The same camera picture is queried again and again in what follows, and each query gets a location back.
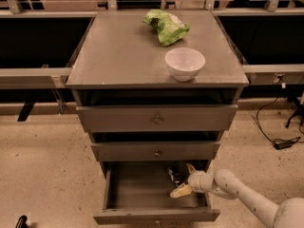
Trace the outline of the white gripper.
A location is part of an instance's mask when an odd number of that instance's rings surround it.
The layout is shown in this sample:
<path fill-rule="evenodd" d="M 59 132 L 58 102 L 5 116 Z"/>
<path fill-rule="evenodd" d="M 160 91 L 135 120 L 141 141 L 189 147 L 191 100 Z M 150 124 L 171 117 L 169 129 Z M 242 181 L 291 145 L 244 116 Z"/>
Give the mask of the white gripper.
<path fill-rule="evenodd" d="M 204 193 L 214 191 L 218 186 L 215 183 L 213 174 L 205 173 L 204 171 L 197 171 L 196 168 L 190 164 L 186 164 L 190 176 L 188 177 L 188 184 L 181 184 L 170 193 L 172 199 L 188 196 L 193 192 Z"/>

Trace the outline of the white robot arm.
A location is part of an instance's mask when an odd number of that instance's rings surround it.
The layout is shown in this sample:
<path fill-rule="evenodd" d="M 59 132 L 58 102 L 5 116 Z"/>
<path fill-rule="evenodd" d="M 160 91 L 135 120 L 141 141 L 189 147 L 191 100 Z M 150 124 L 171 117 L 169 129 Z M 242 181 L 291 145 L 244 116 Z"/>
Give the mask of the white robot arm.
<path fill-rule="evenodd" d="M 304 199 L 286 199 L 276 204 L 245 185 L 233 172 L 220 169 L 207 174 L 186 164 L 189 177 L 170 193 L 177 199 L 191 193 L 211 193 L 220 198 L 239 199 L 265 226 L 265 228 L 304 228 Z"/>

